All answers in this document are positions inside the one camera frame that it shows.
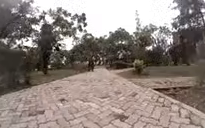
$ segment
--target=overcast sky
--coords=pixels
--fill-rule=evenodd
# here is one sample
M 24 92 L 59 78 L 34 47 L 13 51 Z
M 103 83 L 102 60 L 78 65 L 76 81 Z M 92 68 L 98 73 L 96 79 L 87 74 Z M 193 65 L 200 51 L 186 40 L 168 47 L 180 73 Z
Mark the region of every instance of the overcast sky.
M 86 13 L 87 31 L 97 37 L 119 27 L 130 33 L 135 31 L 136 10 L 143 25 L 170 26 L 176 16 L 169 7 L 172 0 L 35 0 L 35 3 L 44 10 L 63 7 L 71 13 Z

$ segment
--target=person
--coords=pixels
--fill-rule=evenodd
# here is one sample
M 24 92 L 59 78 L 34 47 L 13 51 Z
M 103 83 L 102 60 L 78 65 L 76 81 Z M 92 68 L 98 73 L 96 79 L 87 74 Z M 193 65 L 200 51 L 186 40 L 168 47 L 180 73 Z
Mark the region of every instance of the person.
M 89 63 L 88 63 L 88 70 L 89 71 L 94 71 L 94 61 L 93 61 L 93 57 L 91 57 L 90 59 L 89 59 Z

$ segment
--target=bush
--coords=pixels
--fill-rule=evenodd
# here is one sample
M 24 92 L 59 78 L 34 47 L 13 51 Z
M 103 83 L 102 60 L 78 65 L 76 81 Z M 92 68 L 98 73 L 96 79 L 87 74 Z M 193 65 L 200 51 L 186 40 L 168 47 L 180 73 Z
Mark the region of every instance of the bush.
M 141 74 L 145 68 L 143 60 L 135 60 L 133 66 L 138 74 Z
M 29 63 L 25 52 L 0 46 L 0 91 L 16 88 L 29 80 Z
M 132 67 L 132 64 L 123 61 L 115 61 L 112 65 L 110 65 L 110 67 L 115 69 L 124 69 Z

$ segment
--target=lawn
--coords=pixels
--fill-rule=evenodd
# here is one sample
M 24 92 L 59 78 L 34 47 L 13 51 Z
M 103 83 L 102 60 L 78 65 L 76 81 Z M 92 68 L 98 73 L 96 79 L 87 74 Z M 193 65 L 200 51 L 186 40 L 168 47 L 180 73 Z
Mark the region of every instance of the lawn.
M 199 68 L 193 66 L 159 66 L 147 67 L 142 75 L 134 73 L 134 69 L 119 72 L 118 75 L 124 78 L 153 78 L 153 77 L 190 77 L 197 76 Z
M 31 73 L 31 84 L 40 85 L 77 74 L 73 69 L 50 70 L 47 75 L 42 72 Z
M 76 75 L 77 73 L 80 73 L 80 72 L 74 69 L 49 70 L 47 75 L 44 75 L 42 72 L 32 72 L 31 73 L 31 85 L 18 86 L 16 88 L 0 89 L 0 96 L 7 94 L 7 93 L 16 92 L 22 89 L 30 88 L 32 86 L 37 86 L 40 84 L 49 83 L 55 80 L 65 78 L 65 77 Z

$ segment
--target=paved walkway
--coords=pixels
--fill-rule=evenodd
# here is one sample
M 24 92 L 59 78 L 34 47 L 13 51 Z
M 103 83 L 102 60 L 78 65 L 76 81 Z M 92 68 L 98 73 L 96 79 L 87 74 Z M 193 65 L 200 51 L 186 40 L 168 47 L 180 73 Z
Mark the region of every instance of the paved walkway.
M 0 97 L 2 128 L 205 128 L 205 114 L 105 69 Z

